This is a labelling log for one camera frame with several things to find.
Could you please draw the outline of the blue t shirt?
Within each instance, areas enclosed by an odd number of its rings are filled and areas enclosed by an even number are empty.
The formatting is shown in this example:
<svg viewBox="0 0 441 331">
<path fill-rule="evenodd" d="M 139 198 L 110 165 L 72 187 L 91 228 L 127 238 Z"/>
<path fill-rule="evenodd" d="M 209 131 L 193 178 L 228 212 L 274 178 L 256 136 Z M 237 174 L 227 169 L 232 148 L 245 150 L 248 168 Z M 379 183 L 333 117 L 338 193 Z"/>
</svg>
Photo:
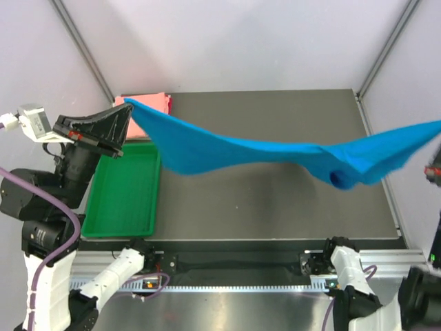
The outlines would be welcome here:
<svg viewBox="0 0 441 331">
<path fill-rule="evenodd" d="M 125 102 L 140 110 L 139 121 L 163 165 L 185 176 L 251 163 L 295 163 L 322 182 L 350 190 L 378 183 L 440 135 L 440 122 L 430 121 L 334 145 L 257 141 L 214 134 L 133 99 Z"/>
</svg>

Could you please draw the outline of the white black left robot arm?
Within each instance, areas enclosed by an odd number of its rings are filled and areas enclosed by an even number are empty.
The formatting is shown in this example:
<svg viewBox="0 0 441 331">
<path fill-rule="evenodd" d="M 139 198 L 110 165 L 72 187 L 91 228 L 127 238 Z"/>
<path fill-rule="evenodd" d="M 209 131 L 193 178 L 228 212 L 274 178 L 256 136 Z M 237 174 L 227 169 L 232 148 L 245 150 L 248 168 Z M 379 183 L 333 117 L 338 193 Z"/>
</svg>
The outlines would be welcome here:
<svg viewBox="0 0 441 331">
<path fill-rule="evenodd" d="M 41 106 L 1 116 L 1 128 L 21 128 L 36 143 L 57 143 L 53 172 L 1 171 L 1 212 L 22 222 L 21 249 L 28 273 L 27 312 L 20 330 L 91 330 L 110 298 L 135 274 L 156 267 L 154 248 L 132 239 L 101 273 L 70 288 L 80 244 L 85 191 L 103 156 L 122 156 L 133 106 L 124 103 L 86 117 L 60 116 L 50 124 Z"/>
</svg>

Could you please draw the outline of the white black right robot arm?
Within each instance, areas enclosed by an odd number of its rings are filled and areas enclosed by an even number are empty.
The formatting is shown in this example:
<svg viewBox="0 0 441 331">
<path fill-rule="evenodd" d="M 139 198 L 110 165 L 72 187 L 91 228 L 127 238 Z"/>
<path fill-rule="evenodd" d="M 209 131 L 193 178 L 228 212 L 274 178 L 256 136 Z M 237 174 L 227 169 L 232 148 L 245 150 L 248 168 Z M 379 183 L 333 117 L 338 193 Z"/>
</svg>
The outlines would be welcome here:
<svg viewBox="0 0 441 331">
<path fill-rule="evenodd" d="M 359 250 L 350 240 L 327 239 L 321 258 L 323 268 L 336 273 L 339 283 L 331 290 L 333 301 L 325 313 L 323 330 L 329 315 L 334 330 L 440 329 L 440 276 L 411 267 L 392 301 L 382 305 L 367 282 L 377 267 L 363 269 Z"/>
</svg>

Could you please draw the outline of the folded pink t shirt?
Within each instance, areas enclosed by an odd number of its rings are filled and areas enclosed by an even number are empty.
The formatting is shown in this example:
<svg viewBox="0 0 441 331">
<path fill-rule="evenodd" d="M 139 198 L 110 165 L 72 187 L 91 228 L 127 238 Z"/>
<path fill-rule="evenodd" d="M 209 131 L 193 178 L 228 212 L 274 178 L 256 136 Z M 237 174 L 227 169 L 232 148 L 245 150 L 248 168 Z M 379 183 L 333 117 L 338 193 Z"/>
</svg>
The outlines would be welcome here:
<svg viewBox="0 0 441 331">
<path fill-rule="evenodd" d="M 126 99 L 133 99 L 138 103 L 142 103 L 143 105 L 157 110 L 163 114 L 165 113 L 165 95 L 167 93 L 160 92 L 155 94 L 123 94 L 115 97 L 113 106 L 120 106 L 125 103 Z M 134 109 L 132 112 L 132 118 L 130 119 L 126 141 L 134 141 L 134 140 L 149 140 L 150 137 L 148 133 L 143 129 L 139 119 L 141 112 L 138 108 Z"/>
</svg>

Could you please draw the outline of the folded magenta t shirt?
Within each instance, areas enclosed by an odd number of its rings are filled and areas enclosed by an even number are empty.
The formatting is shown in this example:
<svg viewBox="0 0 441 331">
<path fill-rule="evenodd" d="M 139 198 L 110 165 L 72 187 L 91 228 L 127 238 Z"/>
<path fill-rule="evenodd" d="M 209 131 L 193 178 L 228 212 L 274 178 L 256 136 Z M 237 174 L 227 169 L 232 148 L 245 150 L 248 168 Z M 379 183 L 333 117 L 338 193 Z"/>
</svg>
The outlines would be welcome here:
<svg viewBox="0 0 441 331">
<path fill-rule="evenodd" d="M 165 95 L 165 113 L 170 114 L 172 110 L 173 99 L 170 94 Z"/>
</svg>

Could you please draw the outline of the green plastic tray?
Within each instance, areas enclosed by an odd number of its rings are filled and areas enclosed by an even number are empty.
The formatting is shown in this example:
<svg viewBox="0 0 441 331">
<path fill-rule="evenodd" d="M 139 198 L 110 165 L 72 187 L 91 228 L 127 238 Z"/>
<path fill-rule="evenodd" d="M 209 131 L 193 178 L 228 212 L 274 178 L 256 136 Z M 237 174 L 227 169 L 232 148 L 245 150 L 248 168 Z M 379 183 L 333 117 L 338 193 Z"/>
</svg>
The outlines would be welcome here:
<svg viewBox="0 0 441 331">
<path fill-rule="evenodd" d="M 161 158 L 152 142 L 127 143 L 118 159 L 102 157 L 81 234 L 99 239 L 152 235 L 160 174 Z"/>
</svg>

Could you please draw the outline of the aluminium frame rail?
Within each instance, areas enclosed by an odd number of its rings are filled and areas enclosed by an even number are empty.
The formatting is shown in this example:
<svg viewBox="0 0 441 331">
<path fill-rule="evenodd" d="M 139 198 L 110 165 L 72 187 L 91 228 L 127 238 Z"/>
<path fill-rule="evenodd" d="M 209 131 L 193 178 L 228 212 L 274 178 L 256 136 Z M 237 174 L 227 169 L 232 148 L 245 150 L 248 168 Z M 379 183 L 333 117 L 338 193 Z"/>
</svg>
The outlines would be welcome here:
<svg viewBox="0 0 441 331">
<path fill-rule="evenodd" d="M 306 252 L 161 252 L 158 264 L 167 273 L 178 272 L 184 263 L 191 265 L 220 265 L 222 262 L 277 262 L 296 265 L 305 263 L 316 251 Z M 72 276 L 91 278 L 109 266 L 119 256 L 118 252 L 79 252 L 72 265 Z M 378 278 L 398 278 L 408 273 L 413 265 L 426 269 L 427 262 L 418 250 L 362 250 L 363 267 L 375 265 Z"/>
</svg>

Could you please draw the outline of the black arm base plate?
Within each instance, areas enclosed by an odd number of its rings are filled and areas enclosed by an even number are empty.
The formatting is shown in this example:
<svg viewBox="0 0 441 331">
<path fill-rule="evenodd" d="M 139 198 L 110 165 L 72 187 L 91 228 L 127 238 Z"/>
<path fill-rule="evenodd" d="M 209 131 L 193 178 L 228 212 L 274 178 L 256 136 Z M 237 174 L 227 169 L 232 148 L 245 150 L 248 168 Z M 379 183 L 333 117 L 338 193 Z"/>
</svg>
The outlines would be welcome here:
<svg viewBox="0 0 441 331">
<path fill-rule="evenodd" d="M 158 264 L 158 258 L 159 254 L 154 260 L 154 271 L 162 271 Z M 167 274 L 171 276 L 171 286 L 311 285 L 311 278 L 302 270 L 302 264 L 296 265 L 293 262 L 222 262 L 220 265 L 184 263 L 178 272 Z"/>
</svg>

